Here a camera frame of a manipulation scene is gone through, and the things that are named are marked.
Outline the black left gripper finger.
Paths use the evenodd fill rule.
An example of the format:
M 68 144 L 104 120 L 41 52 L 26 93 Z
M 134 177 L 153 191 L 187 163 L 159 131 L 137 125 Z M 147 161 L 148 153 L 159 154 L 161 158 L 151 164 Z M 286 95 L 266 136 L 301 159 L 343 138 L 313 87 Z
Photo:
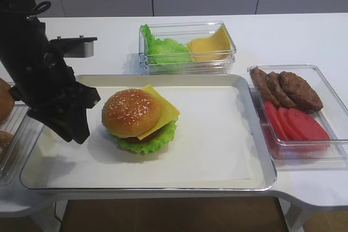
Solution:
M 63 140 L 72 141 L 71 112 L 68 110 L 43 111 L 41 114 L 41 122 L 51 128 Z

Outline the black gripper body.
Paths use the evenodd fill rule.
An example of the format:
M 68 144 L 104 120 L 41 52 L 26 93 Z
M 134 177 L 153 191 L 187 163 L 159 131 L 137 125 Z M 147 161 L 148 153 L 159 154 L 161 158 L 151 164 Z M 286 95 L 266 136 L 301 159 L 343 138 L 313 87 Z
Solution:
M 84 120 L 100 100 L 96 89 L 76 81 L 36 17 L 1 16 L 1 62 L 36 120 Z

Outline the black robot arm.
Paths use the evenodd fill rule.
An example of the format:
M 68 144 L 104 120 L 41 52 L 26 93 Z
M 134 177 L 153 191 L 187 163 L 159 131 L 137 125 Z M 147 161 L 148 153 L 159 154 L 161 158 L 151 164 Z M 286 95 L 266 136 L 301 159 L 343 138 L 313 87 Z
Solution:
M 28 116 L 65 141 L 82 144 L 90 135 L 86 111 L 100 96 L 77 82 L 64 56 L 94 39 L 49 40 L 38 15 L 50 7 L 49 1 L 1 0 L 1 63 L 15 83 L 10 95 L 29 107 Z

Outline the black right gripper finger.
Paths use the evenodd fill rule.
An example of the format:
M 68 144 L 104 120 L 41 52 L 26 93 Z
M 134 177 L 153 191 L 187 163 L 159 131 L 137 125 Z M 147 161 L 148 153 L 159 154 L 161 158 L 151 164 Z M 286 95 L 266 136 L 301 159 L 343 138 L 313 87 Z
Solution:
M 70 107 L 66 116 L 66 128 L 70 140 L 83 144 L 90 135 L 86 108 L 79 105 Z

